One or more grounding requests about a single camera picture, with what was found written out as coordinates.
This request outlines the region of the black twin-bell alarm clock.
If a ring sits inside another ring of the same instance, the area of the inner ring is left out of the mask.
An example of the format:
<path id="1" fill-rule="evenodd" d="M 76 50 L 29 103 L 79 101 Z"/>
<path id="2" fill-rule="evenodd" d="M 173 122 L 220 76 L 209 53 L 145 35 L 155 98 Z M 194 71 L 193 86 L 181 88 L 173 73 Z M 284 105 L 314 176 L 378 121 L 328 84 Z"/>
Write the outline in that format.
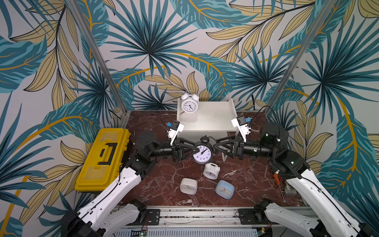
<path id="1" fill-rule="evenodd" d="M 203 136 L 197 141 L 194 146 L 199 149 L 199 151 L 192 155 L 194 161 L 198 164 L 205 165 L 212 161 L 214 150 L 210 143 L 210 138 L 208 136 Z"/>

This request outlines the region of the white matte twin-bell alarm clock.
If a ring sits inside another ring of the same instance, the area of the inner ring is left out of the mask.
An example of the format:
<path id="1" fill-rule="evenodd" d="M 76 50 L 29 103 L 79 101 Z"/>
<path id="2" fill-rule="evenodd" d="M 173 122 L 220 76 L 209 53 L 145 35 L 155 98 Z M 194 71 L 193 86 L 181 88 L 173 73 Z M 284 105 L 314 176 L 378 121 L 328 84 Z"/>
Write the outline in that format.
<path id="1" fill-rule="evenodd" d="M 204 166 L 203 175 L 208 179 L 216 180 L 218 178 L 220 171 L 221 171 L 221 168 L 218 165 L 214 163 L 207 163 Z"/>

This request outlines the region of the white chrome twin-bell alarm clock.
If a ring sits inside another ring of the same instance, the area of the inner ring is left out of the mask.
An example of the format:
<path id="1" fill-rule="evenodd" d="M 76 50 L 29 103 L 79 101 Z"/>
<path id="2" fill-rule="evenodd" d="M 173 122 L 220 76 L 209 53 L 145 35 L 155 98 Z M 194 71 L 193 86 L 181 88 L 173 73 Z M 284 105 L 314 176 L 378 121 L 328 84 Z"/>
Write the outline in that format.
<path id="1" fill-rule="evenodd" d="M 185 113 L 195 113 L 199 108 L 199 96 L 191 92 L 188 90 L 181 96 L 181 108 Z"/>

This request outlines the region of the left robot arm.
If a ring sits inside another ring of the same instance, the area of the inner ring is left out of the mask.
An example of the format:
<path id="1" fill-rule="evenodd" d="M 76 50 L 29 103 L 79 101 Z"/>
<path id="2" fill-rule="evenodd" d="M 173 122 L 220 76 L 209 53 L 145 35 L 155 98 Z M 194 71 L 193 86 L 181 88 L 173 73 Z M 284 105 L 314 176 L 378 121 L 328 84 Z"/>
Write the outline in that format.
<path id="1" fill-rule="evenodd" d="M 115 206 L 152 171 L 159 157 L 182 161 L 199 152 L 199 148 L 184 138 L 173 136 L 159 142 L 152 132 L 145 131 L 135 141 L 136 150 L 121 165 L 118 177 L 94 200 L 79 211 L 69 211 L 61 220 L 63 237 L 111 237 L 132 223 L 142 223 L 147 208 L 134 199 L 124 208 L 112 212 Z"/>

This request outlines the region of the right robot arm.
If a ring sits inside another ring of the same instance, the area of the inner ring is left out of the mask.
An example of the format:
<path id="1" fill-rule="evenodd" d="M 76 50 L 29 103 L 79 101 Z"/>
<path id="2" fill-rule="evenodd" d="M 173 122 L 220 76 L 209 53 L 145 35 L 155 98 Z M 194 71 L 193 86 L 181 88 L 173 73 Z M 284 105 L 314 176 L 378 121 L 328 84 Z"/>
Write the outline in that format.
<path id="1" fill-rule="evenodd" d="M 290 211 L 265 198 L 254 209 L 269 222 L 283 225 L 304 237 L 370 237 L 373 229 L 349 215 L 320 183 L 305 159 L 286 148 L 289 133 L 277 123 L 266 122 L 259 132 L 259 140 L 247 139 L 248 124 L 234 119 L 240 136 L 218 139 L 214 149 L 231 158 L 244 155 L 266 157 L 276 173 L 306 201 L 317 215 L 309 218 Z"/>

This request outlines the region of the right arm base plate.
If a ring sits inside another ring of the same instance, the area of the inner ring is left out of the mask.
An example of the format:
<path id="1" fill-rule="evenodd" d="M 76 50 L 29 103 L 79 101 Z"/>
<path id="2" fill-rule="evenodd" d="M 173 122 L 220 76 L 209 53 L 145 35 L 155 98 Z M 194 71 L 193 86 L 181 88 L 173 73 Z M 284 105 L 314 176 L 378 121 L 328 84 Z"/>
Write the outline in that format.
<path id="1" fill-rule="evenodd" d="M 263 210 L 256 208 L 241 208 L 237 210 L 237 217 L 241 225 L 268 225 L 273 222 L 269 221 Z"/>

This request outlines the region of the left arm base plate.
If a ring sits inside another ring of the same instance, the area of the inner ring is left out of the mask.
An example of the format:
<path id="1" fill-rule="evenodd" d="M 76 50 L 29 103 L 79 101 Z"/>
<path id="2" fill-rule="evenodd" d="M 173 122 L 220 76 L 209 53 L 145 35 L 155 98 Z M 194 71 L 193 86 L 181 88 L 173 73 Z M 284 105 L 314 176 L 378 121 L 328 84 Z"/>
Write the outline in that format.
<path id="1" fill-rule="evenodd" d="M 145 212 L 139 215 L 137 220 L 128 226 L 142 226 L 144 225 L 159 225 L 160 220 L 160 209 L 147 209 Z"/>

